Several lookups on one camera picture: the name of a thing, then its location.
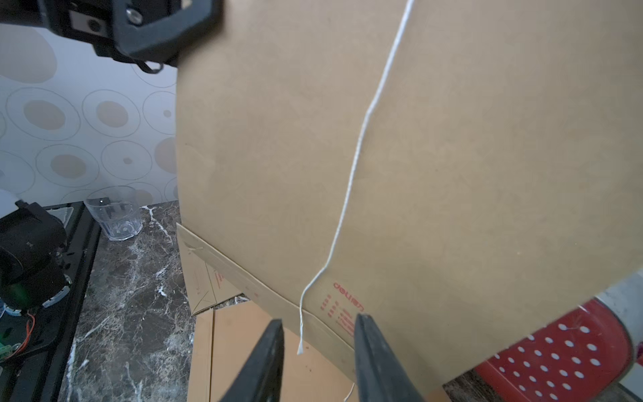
black mechanical part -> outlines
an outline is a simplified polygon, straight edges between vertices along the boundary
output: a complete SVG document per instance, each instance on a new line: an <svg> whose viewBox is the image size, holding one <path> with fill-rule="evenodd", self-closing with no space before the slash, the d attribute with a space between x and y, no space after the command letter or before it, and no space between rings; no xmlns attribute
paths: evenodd
<svg viewBox="0 0 643 402"><path fill-rule="evenodd" d="M55 255L67 233L37 203L15 204L18 209L0 219L0 298L14 310L27 310L67 285Z"/></svg>
<svg viewBox="0 0 643 402"><path fill-rule="evenodd" d="M73 207L65 226L67 246L61 251L62 269L70 277L69 294L60 302L40 309L29 346L20 355L2 363L0 401L57 402L69 352L96 255L100 226L83 202L47 207ZM4 314L0 320L0 343L13 345L25 337L28 317Z"/></svg>
<svg viewBox="0 0 643 402"><path fill-rule="evenodd" d="M284 371L284 328L272 320L221 402L277 402Z"/></svg>
<svg viewBox="0 0 643 402"><path fill-rule="evenodd" d="M355 320L355 371L362 402L423 402L370 315Z"/></svg>
<svg viewBox="0 0 643 402"><path fill-rule="evenodd" d="M43 26L151 74L163 64L176 67L179 51L215 26L221 12L222 0L193 0L186 8L181 0L0 0L0 23Z"/></svg>
<svg viewBox="0 0 643 402"><path fill-rule="evenodd" d="M127 18L131 0L113 0L114 42L118 50L137 60L165 63L181 48L201 36L221 15L221 0L194 0L192 4L173 14L135 25Z"/></svg>

black metal frame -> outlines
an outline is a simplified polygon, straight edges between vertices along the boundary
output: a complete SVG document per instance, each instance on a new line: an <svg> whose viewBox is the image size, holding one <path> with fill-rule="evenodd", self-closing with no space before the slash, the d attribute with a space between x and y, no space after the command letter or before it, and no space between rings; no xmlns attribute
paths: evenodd
<svg viewBox="0 0 643 402"><path fill-rule="evenodd" d="M75 207L66 227L69 242L64 251L64 272L72 281L71 289L60 302L37 312L27 349L1 365L0 402L58 400L100 238L100 226L83 202L47 209L65 206ZM5 314L0 319L0 342L10 345L21 342L26 320Z"/></svg>

orange wire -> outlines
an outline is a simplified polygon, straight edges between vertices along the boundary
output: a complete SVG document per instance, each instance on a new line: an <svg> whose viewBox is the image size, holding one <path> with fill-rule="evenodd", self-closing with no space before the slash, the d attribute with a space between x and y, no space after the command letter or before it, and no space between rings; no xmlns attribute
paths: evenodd
<svg viewBox="0 0 643 402"><path fill-rule="evenodd" d="M36 326L36 317L31 313L27 313L27 315L31 318L31 322L27 321L26 328L25 328L26 337L24 338L24 341L22 342L20 347L18 349L16 349L15 352L11 353L11 355L9 355L9 357L5 358L5 360L15 356L16 354L21 353L27 347L27 345L29 344L29 341L32 338L33 328Z"/></svg>

clear plastic cup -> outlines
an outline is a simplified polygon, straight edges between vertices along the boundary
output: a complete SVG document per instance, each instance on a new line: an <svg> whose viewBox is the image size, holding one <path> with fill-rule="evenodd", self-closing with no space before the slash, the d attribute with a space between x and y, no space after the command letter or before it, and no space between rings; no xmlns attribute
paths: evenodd
<svg viewBox="0 0 643 402"><path fill-rule="evenodd" d="M109 240L127 240L143 228L136 190L130 186L94 191L88 195L85 206Z"/></svg>

metal screw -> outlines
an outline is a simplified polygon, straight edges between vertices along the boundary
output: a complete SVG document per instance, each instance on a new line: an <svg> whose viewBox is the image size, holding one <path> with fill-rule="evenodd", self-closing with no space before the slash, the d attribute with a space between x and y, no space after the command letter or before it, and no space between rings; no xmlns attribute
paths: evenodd
<svg viewBox="0 0 643 402"><path fill-rule="evenodd" d="M143 16L135 9L128 8L125 13L127 14L127 19L130 23L134 25L140 25L143 23Z"/></svg>
<svg viewBox="0 0 643 402"><path fill-rule="evenodd" d="M87 22L87 26L88 26L88 27L89 27L89 29L90 29L90 30L92 30L93 32L99 32L99 31L100 31L100 28L101 28L101 27L100 27L100 23L99 23L98 21L96 21L95 19L90 19L90 20Z"/></svg>

